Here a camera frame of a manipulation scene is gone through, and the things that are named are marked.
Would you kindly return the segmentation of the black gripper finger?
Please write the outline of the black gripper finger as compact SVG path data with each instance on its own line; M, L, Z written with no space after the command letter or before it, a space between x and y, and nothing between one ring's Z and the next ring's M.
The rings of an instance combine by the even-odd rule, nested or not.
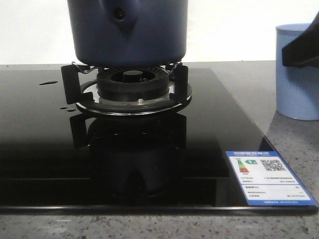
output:
M319 14L309 27L282 49L282 64L286 67L319 67Z

